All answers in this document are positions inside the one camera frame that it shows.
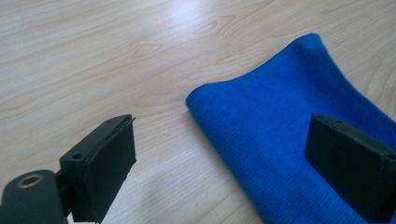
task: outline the wood grain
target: wood grain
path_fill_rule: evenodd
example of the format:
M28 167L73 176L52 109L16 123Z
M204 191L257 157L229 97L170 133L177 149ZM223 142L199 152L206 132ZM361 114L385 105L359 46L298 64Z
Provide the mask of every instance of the wood grain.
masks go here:
M138 162L104 223L262 223L184 100L311 32L396 119L393 0L1 1L0 190L132 113Z

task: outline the blue towel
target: blue towel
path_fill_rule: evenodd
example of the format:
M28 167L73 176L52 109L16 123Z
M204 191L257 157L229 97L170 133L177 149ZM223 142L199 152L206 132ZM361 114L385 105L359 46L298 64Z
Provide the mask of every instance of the blue towel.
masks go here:
M396 124L344 78L318 35L186 102L268 223L364 223L304 159L310 116L344 120L393 148Z

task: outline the light wood surface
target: light wood surface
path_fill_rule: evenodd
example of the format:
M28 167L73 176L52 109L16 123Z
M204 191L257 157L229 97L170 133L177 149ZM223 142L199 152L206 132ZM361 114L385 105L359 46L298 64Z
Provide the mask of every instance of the light wood surface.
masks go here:
M393 0L1 1L0 190L57 171L102 121L131 113L138 161L104 223L262 223L184 100L311 32L396 119Z

